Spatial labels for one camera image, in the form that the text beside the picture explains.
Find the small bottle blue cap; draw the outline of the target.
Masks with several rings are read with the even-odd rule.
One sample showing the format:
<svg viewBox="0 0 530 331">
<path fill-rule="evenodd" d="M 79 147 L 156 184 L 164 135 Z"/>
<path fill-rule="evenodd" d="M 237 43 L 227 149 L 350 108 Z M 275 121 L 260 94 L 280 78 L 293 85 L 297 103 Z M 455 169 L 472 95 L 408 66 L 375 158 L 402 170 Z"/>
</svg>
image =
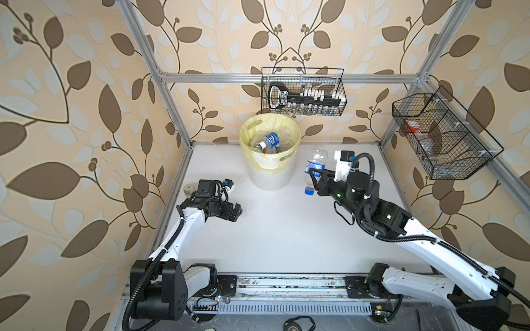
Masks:
<svg viewBox="0 0 530 331">
<path fill-rule="evenodd" d="M 328 159 L 328 152 L 321 148 L 315 147 L 307 160 L 306 168 L 304 170 L 304 180 L 306 182 L 306 187 L 304 193 L 308 196 L 312 196 L 315 192 L 315 184 L 313 183 L 313 178 L 316 181 L 320 178 L 319 172 L 311 172 L 311 169 L 323 170 L 325 168 L 326 162 Z"/>
</svg>

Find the small bottle blue label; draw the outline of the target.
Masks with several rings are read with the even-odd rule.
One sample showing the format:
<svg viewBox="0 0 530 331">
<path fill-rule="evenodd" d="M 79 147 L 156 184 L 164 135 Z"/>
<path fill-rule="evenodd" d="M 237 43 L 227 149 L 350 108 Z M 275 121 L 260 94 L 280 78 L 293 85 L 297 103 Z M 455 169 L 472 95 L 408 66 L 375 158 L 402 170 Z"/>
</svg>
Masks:
<svg viewBox="0 0 530 331">
<path fill-rule="evenodd" d="M 264 136 L 261 142 L 258 143 L 258 148 L 264 153 L 269 150 L 274 150 L 280 146 L 280 138 L 275 132 L 271 132 Z"/>
</svg>

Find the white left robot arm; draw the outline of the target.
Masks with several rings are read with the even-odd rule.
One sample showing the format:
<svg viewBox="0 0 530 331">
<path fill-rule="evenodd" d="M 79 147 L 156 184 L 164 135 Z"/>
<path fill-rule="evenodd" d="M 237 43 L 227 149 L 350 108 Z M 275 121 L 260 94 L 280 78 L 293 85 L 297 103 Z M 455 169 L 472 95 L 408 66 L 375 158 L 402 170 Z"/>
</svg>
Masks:
<svg viewBox="0 0 530 331">
<path fill-rule="evenodd" d="M 234 183 L 202 179 L 198 189 L 181 204 L 176 205 L 172 218 L 176 220 L 170 233 L 158 248 L 144 260 L 137 260 L 130 274 L 130 298 L 121 322 L 130 330 L 133 319 L 144 320 L 141 330 L 148 330 L 160 321 L 177 321 L 188 314 L 200 318 L 188 307 L 188 301 L 199 292 L 216 298 L 222 289 L 212 263 L 195 263 L 183 269 L 184 250 L 210 218 L 235 222 L 242 214 L 240 204 L 229 201 Z"/>
</svg>

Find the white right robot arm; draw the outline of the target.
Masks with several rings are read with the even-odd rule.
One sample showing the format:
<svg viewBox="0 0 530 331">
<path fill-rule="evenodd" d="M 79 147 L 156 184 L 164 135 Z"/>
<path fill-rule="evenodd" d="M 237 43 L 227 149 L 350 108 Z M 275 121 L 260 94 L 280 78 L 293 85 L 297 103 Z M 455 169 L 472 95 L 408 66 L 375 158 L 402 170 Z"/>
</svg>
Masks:
<svg viewBox="0 0 530 331">
<path fill-rule="evenodd" d="M 400 206 L 381 199 L 379 183 L 365 172 L 350 172 L 346 180 L 336 181 L 334 171 L 312 168 L 309 176 L 317 194 L 332 197 L 365 233 L 408 250 L 437 270 L 437 274 L 415 274 L 377 263 L 366 280 L 372 295 L 430 301 L 456 312 L 479 330 L 499 330 L 504 325 L 529 329 L 529 324 L 509 319 L 510 297 L 529 305 L 529 300 L 514 289 L 512 271 L 477 262 Z"/>
</svg>

